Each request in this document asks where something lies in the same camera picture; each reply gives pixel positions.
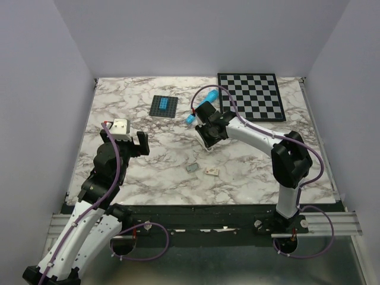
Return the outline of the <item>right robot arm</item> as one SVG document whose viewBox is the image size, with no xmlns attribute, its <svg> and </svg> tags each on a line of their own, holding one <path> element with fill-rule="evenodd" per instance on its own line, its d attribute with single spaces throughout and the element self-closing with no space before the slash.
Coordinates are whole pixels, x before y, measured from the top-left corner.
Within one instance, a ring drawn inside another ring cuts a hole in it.
<svg viewBox="0 0 380 285">
<path fill-rule="evenodd" d="M 297 132 L 281 134 L 250 123 L 235 112 L 220 113 L 210 102 L 193 110 L 195 130 L 204 148 L 209 150 L 221 140 L 238 140 L 268 155 L 273 175 L 280 184 L 274 228 L 282 233 L 295 225 L 299 187 L 307 177 L 312 159 Z"/>
</svg>

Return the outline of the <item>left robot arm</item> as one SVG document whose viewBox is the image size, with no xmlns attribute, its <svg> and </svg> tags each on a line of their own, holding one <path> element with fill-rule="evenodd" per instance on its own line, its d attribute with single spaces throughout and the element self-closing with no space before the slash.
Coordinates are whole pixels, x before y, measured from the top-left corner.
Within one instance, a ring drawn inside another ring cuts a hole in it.
<svg viewBox="0 0 380 285">
<path fill-rule="evenodd" d="M 149 155 L 148 135 L 139 131 L 138 144 L 127 135 L 117 140 L 108 129 L 100 131 L 100 136 L 103 144 L 66 226 L 46 256 L 23 273 L 28 284 L 80 284 L 88 265 L 112 235 L 131 229 L 131 219 L 111 202 L 124 182 L 130 159 Z"/>
</svg>

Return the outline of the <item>white staple box sleeve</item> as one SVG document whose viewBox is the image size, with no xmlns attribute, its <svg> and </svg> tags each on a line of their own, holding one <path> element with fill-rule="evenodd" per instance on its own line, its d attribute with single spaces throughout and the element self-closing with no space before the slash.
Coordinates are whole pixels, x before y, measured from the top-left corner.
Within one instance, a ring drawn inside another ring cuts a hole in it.
<svg viewBox="0 0 380 285">
<path fill-rule="evenodd" d="M 215 167 L 207 167 L 205 170 L 206 175 L 212 175 L 212 176 L 218 176 L 219 175 L 219 169 Z"/>
</svg>

